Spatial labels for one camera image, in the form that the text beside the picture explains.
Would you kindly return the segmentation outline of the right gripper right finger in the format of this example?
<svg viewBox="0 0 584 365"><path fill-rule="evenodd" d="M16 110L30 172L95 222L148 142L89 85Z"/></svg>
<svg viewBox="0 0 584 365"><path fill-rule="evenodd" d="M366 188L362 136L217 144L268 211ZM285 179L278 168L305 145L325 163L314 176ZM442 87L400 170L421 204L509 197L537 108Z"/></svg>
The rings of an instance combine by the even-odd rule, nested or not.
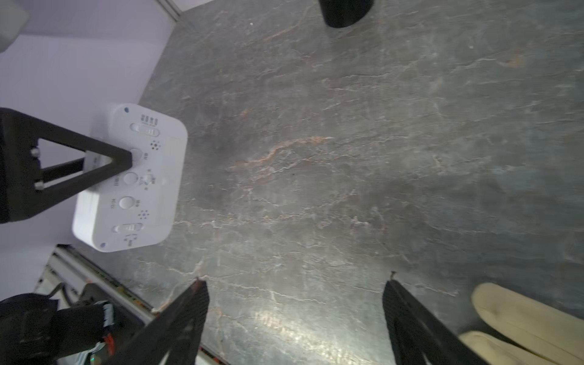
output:
<svg viewBox="0 0 584 365"><path fill-rule="evenodd" d="M383 309L395 363L486 363L396 280L386 282Z"/></svg>

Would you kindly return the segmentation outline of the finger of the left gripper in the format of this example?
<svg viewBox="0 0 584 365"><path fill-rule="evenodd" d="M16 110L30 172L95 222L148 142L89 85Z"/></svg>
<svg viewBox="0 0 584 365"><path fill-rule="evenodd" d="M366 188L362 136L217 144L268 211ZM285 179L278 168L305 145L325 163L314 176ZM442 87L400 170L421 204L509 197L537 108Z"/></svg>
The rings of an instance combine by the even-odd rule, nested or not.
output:
<svg viewBox="0 0 584 365"><path fill-rule="evenodd" d="M111 159L87 173L83 158L41 167L39 140ZM1 222L24 221L132 167L132 154L19 111L1 109Z"/></svg>

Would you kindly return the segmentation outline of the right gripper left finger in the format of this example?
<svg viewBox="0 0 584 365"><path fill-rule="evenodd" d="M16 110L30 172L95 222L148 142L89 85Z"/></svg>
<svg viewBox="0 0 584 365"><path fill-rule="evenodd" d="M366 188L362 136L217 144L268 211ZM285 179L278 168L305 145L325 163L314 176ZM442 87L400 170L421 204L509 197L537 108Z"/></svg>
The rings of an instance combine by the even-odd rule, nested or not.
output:
<svg viewBox="0 0 584 365"><path fill-rule="evenodd" d="M194 281L106 363L196 363L209 303L207 283Z"/></svg>

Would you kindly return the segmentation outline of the white alarm device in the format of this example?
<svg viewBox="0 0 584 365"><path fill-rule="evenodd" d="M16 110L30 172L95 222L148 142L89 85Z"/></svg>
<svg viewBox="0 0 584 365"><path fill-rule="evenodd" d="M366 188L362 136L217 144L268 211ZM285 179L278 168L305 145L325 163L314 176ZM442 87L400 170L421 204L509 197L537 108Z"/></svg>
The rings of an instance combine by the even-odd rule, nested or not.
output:
<svg viewBox="0 0 584 365"><path fill-rule="evenodd" d="M108 103L92 138L124 149L131 167L77 196L72 231L100 252L151 246L172 230L186 155L184 124L132 103Z"/></svg>

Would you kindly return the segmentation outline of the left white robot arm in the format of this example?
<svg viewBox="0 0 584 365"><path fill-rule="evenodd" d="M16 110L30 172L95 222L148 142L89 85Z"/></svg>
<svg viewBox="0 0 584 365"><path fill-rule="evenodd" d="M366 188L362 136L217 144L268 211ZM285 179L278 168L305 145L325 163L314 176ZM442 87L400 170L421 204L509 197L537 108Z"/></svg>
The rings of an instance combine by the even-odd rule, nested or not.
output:
<svg viewBox="0 0 584 365"><path fill-rule="evenodd" d="M51 167L40 163L44 139L110 159L83 171L77 159ZM129 151L19 111L1 110L1 222L24 221L132 167ZM109 301L59 309L51 294L20 294L1 302L1 362L53 364L59 358L105 345L116 352L114 306Z"/></svg>

